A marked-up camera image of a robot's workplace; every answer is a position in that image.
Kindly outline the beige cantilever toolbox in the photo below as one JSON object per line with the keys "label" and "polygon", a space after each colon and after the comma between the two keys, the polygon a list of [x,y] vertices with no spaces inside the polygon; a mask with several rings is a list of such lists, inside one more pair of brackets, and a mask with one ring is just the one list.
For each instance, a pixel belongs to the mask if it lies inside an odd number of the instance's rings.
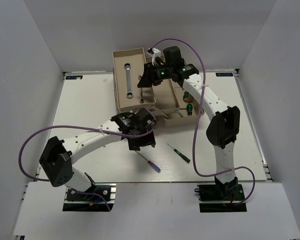
{"label": "beige cantilever toolbox", "polygon": [[[114,51],[112,57],[114,65],[114,97],[117,113],[147,108],[156,117],[156,120],[162,122],[166,128],[194,125],[196,123],[199,104],[191,95],[189,96],[189,102],[184,102],[184,89],[171,79],[164,80],[158,86],[143,88],[144,103],[140,103],[140,89],[137,87],[139,83],[138,76],[143,75],[145,63],[152,63],[152,59],[146,55],[143,48]],[[133,92],[133,98],[131,99],[126,97],[125,63],[131,65],[130,79]],[[193,114],[191,116],[187,115],[186,110],[180,110],[180,108],[185,108],[187,104],[193,105]]]}

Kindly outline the small silver ratchet wrench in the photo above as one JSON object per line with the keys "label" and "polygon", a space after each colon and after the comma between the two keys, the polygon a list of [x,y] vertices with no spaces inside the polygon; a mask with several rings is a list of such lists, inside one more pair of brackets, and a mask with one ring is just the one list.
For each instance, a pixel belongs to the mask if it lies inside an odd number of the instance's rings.
{"label": "small silver ratchet wrench", "polygon": [[[140,81],[140,80],[141,80],[141,78],[142,78],[142,76],[141,76],[141,75],[139,75],[139,76],[138,76],[138,80]],[[139,102],[140,102],[141,104],[143,104],[143,103],[144,103],[143,89],[142,89],[142,88],[140,88],[140,89],[139,89],[139,91],[140,91],[140,98],[139,98]]]}

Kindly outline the large silver ratchet wrench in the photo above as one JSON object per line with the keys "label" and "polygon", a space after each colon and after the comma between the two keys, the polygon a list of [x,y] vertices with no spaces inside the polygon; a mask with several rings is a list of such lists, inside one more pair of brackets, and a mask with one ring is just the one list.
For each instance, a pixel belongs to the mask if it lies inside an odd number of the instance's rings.
{"label": "large silver ratchet wrench", "polygon": [[129,63],[125,63],[124,69],[126,74],[126,87],[127,87],[126,97],[128,99],[132,99],[134,94],[132,91],[132,84],[131,84],[131,65]]}

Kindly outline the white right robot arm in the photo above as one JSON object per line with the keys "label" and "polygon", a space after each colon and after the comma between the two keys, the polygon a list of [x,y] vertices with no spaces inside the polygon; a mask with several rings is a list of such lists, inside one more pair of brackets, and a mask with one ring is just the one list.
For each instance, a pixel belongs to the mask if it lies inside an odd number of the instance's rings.
{"label": "white right robot arm", "polygon": [[163,80],[171,79],[188,92],[199,104],[210,121],[206,136],[213,145],[216,160],[214,176],[216,195],[226,200],[238,186],[234,171],[234,146],[240,128],[240,110],[224,103],[205,83],[199,70],[187,64],[177,46],[160,51],[149,48],[150,63],[144,64],[143,75],[138,88],[158,86]]}

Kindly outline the red blue handle screwdriver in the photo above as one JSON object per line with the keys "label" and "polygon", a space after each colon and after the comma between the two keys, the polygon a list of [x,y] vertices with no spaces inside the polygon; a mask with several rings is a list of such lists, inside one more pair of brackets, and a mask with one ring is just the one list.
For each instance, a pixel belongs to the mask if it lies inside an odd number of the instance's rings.
{"label": "red blue handle screwdriver", "polygon": [[140,152],[136,151],[136,153],[141,156],[147,163],[151,166],[151,168],[156,171],[158,174],[161,172],[161,169],[152,161],[148,160],[145,156],[143,156]]}

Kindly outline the black green precision screwdriver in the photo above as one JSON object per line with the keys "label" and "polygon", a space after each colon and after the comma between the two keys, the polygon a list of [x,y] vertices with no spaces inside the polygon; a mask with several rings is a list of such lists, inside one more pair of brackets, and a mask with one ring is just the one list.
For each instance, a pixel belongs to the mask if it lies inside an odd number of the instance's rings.
{"label": "black green precision screwdriver", "polygon": [[191,160],[182,154],[180,151],[178,151],[176,148],[172,147],[170,144],[167,144],[180,158],[182,158],[187,164],[191,162]]}

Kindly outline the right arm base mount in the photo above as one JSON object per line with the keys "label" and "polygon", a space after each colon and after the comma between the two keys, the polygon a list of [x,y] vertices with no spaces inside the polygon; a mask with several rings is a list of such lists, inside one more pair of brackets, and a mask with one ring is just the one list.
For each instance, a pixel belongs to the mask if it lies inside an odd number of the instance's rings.
{"label": "right arm base mount", "polygon": [[201,213],[240,213],[246,212],[244,190],[235,177],[232,181],[221,183],[217,178],[214,184],[200,184],[194,189],[198,195]]}

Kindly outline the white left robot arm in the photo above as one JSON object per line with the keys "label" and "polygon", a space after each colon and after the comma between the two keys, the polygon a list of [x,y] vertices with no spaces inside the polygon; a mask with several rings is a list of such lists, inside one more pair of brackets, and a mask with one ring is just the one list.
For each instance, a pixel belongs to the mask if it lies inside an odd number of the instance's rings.
{"label": "white left robot arm", "polygon": [[153,128],[156,118],[146,108],[137,112],[123,112],[100,125],[97,131],[88,130],[74,137],[51,137],[41,154],[39,163],[53,187],[66,186],[84,199],[95,196],[97,186],[85,172],[74,164],[89,153],[124,139],[131,151],[141,147],[155,147]]}

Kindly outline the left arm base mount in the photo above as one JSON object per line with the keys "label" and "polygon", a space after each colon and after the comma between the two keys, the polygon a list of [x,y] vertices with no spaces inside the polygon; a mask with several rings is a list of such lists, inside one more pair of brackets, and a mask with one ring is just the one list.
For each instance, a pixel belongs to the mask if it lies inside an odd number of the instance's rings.
{"label": "left arm base mount", "polygon": [[66,189],[63,212],[109,212],[115,203],[115,183],[97,183],[89,189],[88,194],[78,194],[70,188]]}

